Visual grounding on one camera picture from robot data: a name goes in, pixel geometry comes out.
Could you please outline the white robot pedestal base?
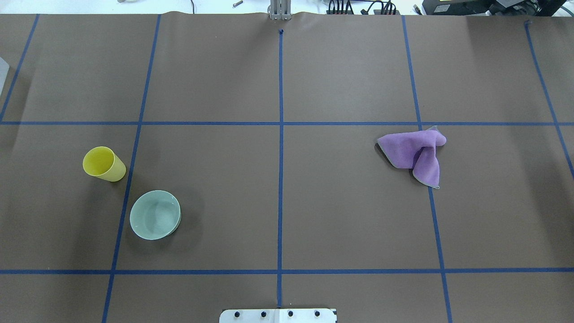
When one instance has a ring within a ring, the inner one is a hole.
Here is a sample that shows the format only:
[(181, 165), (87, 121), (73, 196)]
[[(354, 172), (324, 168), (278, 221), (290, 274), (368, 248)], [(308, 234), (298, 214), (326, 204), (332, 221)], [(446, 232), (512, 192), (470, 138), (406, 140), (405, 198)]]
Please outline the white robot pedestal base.
[(222, 311), (220, 323), (336, 323), (335, 309), (228, 309)]

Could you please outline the purple cloth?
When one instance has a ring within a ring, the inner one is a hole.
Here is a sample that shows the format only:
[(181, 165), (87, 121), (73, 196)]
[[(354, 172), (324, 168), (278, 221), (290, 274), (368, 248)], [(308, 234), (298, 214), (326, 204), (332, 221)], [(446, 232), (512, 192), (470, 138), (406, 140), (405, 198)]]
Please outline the purple cloth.
[(411, 170), (418, 182), (434, 189), (439, 189), (440, 176), (437, 149), (446, 142), (447, 138), (437, 126), (377, 139), (377, 145), (393, 167)]

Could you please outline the clear plastic storage box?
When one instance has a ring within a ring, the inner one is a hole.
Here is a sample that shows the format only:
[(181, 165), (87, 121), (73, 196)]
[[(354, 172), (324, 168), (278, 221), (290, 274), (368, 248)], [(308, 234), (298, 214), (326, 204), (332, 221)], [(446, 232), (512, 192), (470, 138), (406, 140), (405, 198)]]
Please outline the clear plastic storage box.
[(10, 64), (3, 58), (0, 58), (0, 93), (4, 90), (9, 71)]

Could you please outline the black power strip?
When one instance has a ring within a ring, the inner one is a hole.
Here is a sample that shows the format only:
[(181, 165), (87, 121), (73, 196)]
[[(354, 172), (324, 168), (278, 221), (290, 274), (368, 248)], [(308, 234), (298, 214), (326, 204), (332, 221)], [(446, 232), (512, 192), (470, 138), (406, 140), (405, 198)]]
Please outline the black power strip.
[(325, 14), (398, 16), (400, 12), (391, 0), (328, 0)]

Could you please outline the yellow plastic cup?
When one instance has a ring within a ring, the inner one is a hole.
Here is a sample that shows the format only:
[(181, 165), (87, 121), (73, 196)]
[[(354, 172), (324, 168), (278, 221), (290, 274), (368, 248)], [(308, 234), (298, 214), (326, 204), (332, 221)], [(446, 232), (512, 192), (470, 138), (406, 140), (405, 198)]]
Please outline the yellow plastic cup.
[(112, 149), (105, 146), (92, 148), (83, 158), (86, 174), (109, 182), (117, 182), (126, 174), (125, 164)]

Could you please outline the pale green bowl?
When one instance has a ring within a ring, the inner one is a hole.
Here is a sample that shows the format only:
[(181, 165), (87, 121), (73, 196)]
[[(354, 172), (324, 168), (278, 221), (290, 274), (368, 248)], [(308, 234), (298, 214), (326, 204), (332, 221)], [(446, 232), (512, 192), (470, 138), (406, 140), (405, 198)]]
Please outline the pale green bowl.
[(181, 206), (170, 192), (154, 190), (133, 204), (129, 222), (132, 231), (144, 240), (159, 240), (174, 233), (181, 222)]

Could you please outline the aluminium frame post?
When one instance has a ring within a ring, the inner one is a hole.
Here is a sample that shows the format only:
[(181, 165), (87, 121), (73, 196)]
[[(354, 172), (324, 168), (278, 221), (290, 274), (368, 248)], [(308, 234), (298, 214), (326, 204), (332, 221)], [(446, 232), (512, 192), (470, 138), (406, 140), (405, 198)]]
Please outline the aluminium frame post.
[(291, 20), (291, 0), (271, 0), (267, 12), (272, 21)]

